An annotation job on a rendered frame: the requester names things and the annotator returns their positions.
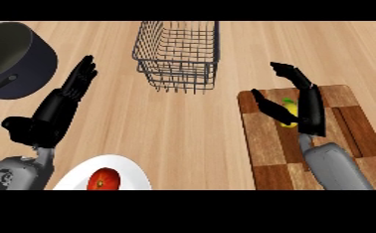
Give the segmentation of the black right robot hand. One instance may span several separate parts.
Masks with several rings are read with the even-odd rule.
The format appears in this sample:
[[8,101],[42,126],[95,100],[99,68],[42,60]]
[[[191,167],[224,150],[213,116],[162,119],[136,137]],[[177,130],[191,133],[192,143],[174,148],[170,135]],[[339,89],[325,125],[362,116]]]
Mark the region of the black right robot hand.
[[298,91],[297,115],[276,102],[269,100],[260,90],[252,89],[260,111],[285,124],[298,123],[298,132],[316,136],[326,136],[326,116],[323,98],[317,85],[308,80],[301,70],[289,64],[272,62],[270,67],[276,75],[288,79]]

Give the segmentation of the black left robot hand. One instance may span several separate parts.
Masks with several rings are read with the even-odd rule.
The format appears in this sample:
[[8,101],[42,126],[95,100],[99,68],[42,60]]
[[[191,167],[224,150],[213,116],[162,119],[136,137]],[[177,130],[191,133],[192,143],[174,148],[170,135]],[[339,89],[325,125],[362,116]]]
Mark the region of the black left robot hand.
[[40,103],[33,116],[8,116],[3,119],[2,126],[9,131],[12,141],[43,148],[56,146],[98,74],[95,57],[89,55],[75,66],[62,87],[52,91]]

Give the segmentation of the yellow lemon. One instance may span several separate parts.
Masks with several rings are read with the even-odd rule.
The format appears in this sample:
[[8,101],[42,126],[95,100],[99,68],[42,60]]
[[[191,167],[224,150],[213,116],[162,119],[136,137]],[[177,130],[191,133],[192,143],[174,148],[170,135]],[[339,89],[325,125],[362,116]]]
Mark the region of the yellow lemon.
[[[297,102],[289,99],[289,98],[283,98],[282,99],[282,103],[283,103],[283,107],[288,109],[288,111],[295,115],[298,116],[298,105],[297,105]],[[288,128],[294,128],[298,126],[298,123],[294,122],[292,124],[285,124],[282,123],[280,124],[282,127],[288,127]]]

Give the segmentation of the wooden cutting board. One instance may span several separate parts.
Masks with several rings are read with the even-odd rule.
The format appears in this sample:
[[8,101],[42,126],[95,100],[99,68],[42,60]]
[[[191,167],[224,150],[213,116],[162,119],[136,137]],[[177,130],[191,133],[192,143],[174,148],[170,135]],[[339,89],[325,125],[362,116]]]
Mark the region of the wooden cutting board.
[[[326,136],[316,145],[336,142],[376,189],[376,129],[345,85],[322,86]],[[257,190],[322,189],[298,147],[297,128],[288,128],[260,110],[251,91],[238,93],[239,114]]]

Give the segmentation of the dark grey pot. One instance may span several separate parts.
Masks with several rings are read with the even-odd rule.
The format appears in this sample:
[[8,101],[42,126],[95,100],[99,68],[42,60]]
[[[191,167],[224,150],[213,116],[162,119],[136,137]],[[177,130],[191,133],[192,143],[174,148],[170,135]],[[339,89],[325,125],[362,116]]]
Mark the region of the dark grey pot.
[[0,23],[0,100],[34,94],[58,69],[58,54],[34,30],[19,22]]

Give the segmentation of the white plate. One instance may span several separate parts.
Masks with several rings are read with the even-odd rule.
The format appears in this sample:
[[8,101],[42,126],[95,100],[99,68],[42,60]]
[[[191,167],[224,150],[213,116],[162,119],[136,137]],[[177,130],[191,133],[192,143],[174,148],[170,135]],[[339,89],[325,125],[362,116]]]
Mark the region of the white plate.
[[151,181],[143,169],[124,156],[117,154],[104,154],[87,159],[67,173],[55,190],[86,190],[90,177],[102,168],[112,168],[121,176],[121,190],[152,189]]

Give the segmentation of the red tomato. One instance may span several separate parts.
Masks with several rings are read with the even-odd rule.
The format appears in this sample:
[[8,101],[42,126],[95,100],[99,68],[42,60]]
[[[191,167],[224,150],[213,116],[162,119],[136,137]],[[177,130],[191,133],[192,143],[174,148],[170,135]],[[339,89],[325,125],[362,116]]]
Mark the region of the red tomato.
[[118,190],[121,186],[121,175],[112,168],[101,168],[89,179],[89,190]]

